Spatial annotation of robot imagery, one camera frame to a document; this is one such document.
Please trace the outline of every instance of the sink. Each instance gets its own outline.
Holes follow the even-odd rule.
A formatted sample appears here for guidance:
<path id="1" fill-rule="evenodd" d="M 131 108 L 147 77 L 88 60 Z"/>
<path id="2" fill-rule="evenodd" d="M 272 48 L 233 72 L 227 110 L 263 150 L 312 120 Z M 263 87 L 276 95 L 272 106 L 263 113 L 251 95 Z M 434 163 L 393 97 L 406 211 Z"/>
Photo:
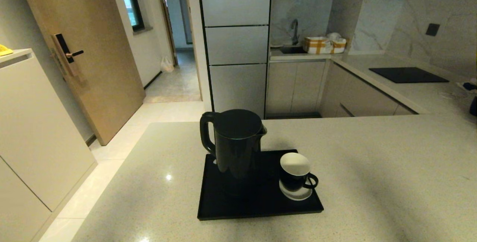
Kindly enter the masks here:
<path id="1" fill-rule="evenodd" d="M 280 51 L 283 54 L 307 54 L 303 47 L 281 47 Z"/>

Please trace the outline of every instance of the window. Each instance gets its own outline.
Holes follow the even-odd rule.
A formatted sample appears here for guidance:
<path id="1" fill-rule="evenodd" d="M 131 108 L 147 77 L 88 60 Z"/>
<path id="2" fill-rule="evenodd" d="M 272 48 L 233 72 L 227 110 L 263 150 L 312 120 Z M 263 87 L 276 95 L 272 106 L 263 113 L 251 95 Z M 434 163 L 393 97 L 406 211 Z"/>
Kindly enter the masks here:
<path id="1" fill-rule="evenodd" d="M 129 15 L 129 21 L 133 27 L 133 31 L 144 29 L 144 22 L 141 16 L 141 10 L 139 10 L 138 0 L 124 0 L 126 4 L 127 14 Z"/>

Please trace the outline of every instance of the faucet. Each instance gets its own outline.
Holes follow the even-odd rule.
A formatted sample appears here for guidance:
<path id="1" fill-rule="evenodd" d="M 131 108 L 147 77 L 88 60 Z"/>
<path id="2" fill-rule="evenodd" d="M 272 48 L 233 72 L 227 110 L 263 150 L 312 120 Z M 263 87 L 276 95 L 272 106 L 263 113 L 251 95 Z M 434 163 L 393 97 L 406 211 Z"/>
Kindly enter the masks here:
<path id="1" fill-rule="evenodd" d="M 298 44 L 298 37 L 299 37 L 299 35 L 297 35 L 297 32 L 298 32 L 298 20 L 297 19 L 294 19 L 291 22 L 291 29 L 295 30 L 295 32 L 293 34 L 293 38 L 291 39 L 291 41 L 292 41 L 293 45 L 296 45 L 296 44 Z"/>

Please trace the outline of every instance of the kettle lid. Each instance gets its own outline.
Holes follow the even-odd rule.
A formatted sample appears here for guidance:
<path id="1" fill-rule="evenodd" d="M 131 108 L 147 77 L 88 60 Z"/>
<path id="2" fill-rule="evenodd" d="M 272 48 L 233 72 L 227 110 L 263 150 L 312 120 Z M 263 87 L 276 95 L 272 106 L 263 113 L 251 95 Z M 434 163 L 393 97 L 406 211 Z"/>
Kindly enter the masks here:
<path id="1" fill-rule="evenodd" d="M 240 140 L 259 133 L 262 129 L 262 120 L 254 112 L 234 109 L 218 114 L 214 128 L 221 136 Z"/>

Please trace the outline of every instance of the kettle handle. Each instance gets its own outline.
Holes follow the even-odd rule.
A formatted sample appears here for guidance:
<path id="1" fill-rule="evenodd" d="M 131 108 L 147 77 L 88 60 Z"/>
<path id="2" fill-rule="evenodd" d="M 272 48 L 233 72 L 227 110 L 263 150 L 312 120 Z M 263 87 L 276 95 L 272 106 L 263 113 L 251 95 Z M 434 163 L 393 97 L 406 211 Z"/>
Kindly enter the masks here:
<path id="1" fill-rule="evenodd" d="M 207 149 L 213 156 L 215 155 L 215 144 L 210 141 L 209 132 L 208 132 L 208 122 L 214 123 L 215 116 L 218 113 L 215 112 L 205 112 L 200 118 L 200 139 L 202 140 L 202 145 Z"/>

